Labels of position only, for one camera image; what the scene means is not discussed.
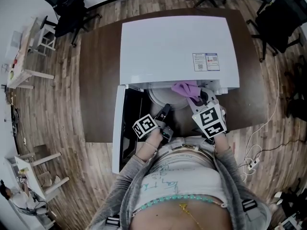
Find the white cable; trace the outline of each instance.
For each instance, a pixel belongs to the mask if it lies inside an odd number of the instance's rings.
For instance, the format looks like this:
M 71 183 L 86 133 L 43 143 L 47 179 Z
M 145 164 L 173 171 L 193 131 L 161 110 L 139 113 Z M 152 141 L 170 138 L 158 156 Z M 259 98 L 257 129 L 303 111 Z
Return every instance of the white cable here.
M 269 118 L 269 120 L 268 120 L 264 125 L 262 125 L 259 129 L 257 129 L 254 133 L 252 133 L 251 136 L 250 136 L 249 139 L 248 139 L 248 143 L 247 143 L 246 148 L 245 148 L 245 156 L 244 156 L 244 160 L 243 160 L 243 174 L 241 174 L 241 175 L 245 176 L 245 178 L 244 178 L 243 181 L 245 181 L 246 178 L 247 178 L 249 175 L 252 175 L 252 174 L 254 174 L 254 173 L 256 172 L 255 169 L 251 169 L 251 170 L 252 170 L 252 173 L 250 173 L 250 174 L 246 173 L 246 165 L 249 164 L 249 163 L 248 163 L 248 160 L 251 160 L 252 163 L 254 162 L 253 159 L 247 157 L 248 154 L 249 154 L 249 152 L 250 152 L 250 151 L 252 150 L 252 148 L 255 147 L 255 146 L 258 146 L 258 147 L 260 148 L 260 154 L 259 154 L 258 158 L 261 156 L 261 152 L 262 152 L 262 147 L 259 146 L 258 144 L 252 145 L 251 148 L 250 148 L 249 151 L 248 151 L 248 145 L 249 145 L 249 143 L 250 143 L 250 140 L 251 140 L 251 138 L 252 138 L 252 136 L 253 136 L 254 134 L 256 134 L 259 130 L 261 130 L 264 126 L 266 126 L 266 125 L 270 122 L 270 120 L 272 119 L 272 117 L 274 116 L 274 114 L 275 114 L 275 112 L 276 112 L 276 108 L 277 108 L 277 104 L 278 104 L 278 100 L 279 100 L 279 77 L 278 77 L 278 69 L 277 69 L 276 57 L 275 57 L 275 67 L 276 67 L 276 75 L 277 75 L 277 99 L 276 99 L 276 104 L 275 104 L 274 112 L 273 112 L 272 116 Z

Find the gray cardigan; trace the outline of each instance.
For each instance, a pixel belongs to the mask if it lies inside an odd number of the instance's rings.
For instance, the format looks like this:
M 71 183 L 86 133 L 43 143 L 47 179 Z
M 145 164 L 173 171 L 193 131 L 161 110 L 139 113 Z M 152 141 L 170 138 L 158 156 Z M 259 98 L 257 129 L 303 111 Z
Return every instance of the gray cardigan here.
M 114 229 L 105 226 L 107 217 L 119 214 L 120 227 L 128 230 L 132 220 L 132 213 L 138 200 L 140 185 L 154 162 L 154 156 L 147 162 L 143 162 L 137 156 L 133 156 L 118 175 L 107 196 L 103 206 L 94 215 L 88 229 Z M 213 155 L 213 161 L 219 172 L 223 190 L 225 192 L 233 230 L 266 230 L 271 221 L 269 208 L 249 191 L 238 173 L 237 163 L 232 150 Z M 250 205 L 248 200 L 255 200 L 257 206 L 243 210 L 243 205 Z

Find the power strip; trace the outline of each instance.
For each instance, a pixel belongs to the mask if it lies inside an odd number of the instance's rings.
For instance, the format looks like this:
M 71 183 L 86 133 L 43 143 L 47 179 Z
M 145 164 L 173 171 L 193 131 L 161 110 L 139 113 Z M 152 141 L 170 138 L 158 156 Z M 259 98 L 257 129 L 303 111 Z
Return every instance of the power strip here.
M 259 158 L 256 158 L 255 161 L 251 162 L 249 165 L 248 165 L 248 169 L 251 171 L 252 169 L 255 169 L 255 167 L 257 166 L 257 164 L 260 163 L 260 159 Z

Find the purple towel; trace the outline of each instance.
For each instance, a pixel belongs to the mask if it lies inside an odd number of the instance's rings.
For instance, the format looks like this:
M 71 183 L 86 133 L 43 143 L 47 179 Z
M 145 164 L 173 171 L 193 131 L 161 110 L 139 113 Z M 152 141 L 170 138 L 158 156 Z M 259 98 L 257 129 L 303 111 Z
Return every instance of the purple towel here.
M 201 95 L 201 88 L 197 86 L 196 80 L 177 82 L 172 86 L 172 91 L 185 97 L 193 98 L 195 101 L 198 101 Z

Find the wooden floor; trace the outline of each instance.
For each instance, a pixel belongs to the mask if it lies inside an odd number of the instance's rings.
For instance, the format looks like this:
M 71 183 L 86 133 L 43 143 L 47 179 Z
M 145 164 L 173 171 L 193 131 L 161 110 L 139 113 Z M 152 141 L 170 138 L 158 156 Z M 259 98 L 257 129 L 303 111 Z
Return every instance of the wooden floor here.
M 131 16 L 176 8 L 192 7 L 197 0 L 119 0 L 98 8 L 95 12 L 102 14 L 101 20 L 90 23 L 91 30 Z M 255 19 L 260 6 L 258 0 L 227 0 L 226 8 L 240 10 L 244 19 Z M 63 229 L 84 229 L 91 217 L 104 203 L 104 199 L 115 176 L 111 173 L 112 144 L 85 143 L 82 130 L 79 99 L 79 56 L 81 35 L 77 47 L 70 47 L 71 35 L 57 39 L 55 52 L 48 57 L 31 56 L 31 68 L 47 74 L 54 74 L 55 79 L 32 77 L 33 90 L 17 89 L 14 103 L 19 108 L 20 124 L 17 142 L 22 154 L 34 151 L 34 147 L 46 144 L 44 153 L 61 152 L 62 156 L 47 163 L 38 170 L 51 170 L 60 177 L 69 176 L 70 181 L 61 188 L 61 195 L 49 203 L 50 209 L 57 216 L 55 220 Z M 254 41 L 257 53 L 261 55 L 261 42 Z M 272 120 L 261 131 L 256 133 L 251 145 L 258 143 L 263 149 L 272 149 L 290 140 L 304 139 L 306 123 L 299 119 L 284 116 L 286 97 L 293 86 L 283 73 L 293 71 L 298 56 L 306 51 L 306 47 L 293 46 L 285 54 L 276 57 L 280 78 L 280 100 Z M 267 60 L 261 64 L 267 98 L 269 100 L 268 116 L 274 111 L 277 97 L 277 78 L 274 58 L 271 52 Z M 230 145 L 235 150 L 238 163 L 244 158 L 247 140 L 259 126 L 236 130 L 228 134 Z M 249 154 L 255 156 L 259 148 Z M 261 164 L 256 173 L 246 180 L 250 188 L 273 208 L 272 195 L 276 191 L 286 190 L 298 177 L 307 176 L 306 145 L 296 142 L 286 147 L 263 152 Z M 272 224 L 283 217 L 274 214 Z

